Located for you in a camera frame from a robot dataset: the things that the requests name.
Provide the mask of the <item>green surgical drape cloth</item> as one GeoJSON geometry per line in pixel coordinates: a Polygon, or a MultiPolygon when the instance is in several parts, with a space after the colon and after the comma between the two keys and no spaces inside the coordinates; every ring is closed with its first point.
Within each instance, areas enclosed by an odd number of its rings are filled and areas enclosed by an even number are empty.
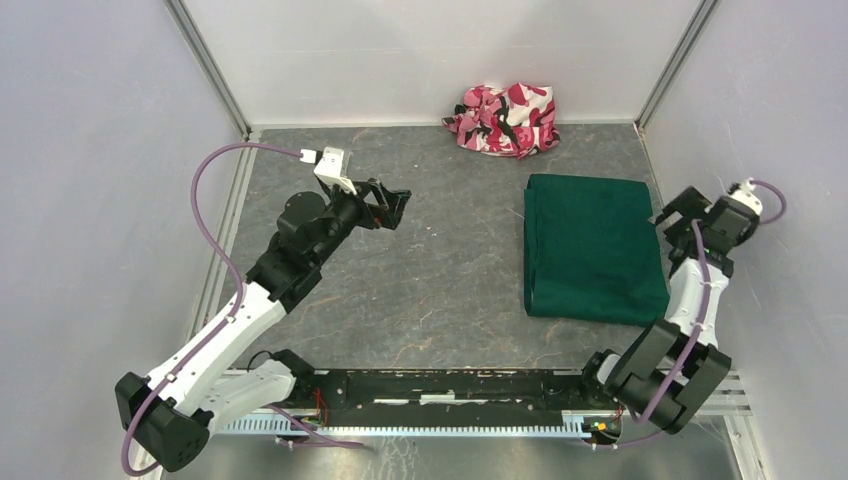
{"type": "Polygon", "coordinates": [[[532,174],[524,189],[527,315],[645,327],[669,304],[640,181],[532,174]]]}

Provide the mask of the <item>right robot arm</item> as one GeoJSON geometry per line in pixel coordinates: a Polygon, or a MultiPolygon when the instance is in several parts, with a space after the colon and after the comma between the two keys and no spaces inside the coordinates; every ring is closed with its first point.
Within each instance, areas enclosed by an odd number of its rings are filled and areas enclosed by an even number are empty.
{"type": "Polygon", "coordinates": [[[679,432],[729,373],[732,360],[718,347],[716,319],[734,273],[730,252],[761,224],[763,205],[753,181],[733,184],[716,201],[688,187],[663,207],[671,250],[668,307],[628,350],[595,353],[577,382],[591,408],[610,401],[661,431],[679,432]]]}

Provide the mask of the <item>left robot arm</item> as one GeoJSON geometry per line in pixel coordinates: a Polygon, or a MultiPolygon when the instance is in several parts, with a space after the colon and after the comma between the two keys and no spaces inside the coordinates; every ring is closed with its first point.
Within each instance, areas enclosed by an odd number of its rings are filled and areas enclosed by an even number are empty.
{"type": "Polygon", "coordinates": [[[396,229],[412,194],[380,181],[352,190],[323,186],[291,196],[267,249],[226,306],[179,351],[145,375],[126,373],[115,385],[122,454],[137,443],[154,461],[124,463],[130,476],[157,468],[176,472],[231,422],[268,404],[306,405],[313,379],[279,360],[229,381],[220,378],[262,333],[291,313],[321,281],[321,269],[356,228],[396,229]]]}

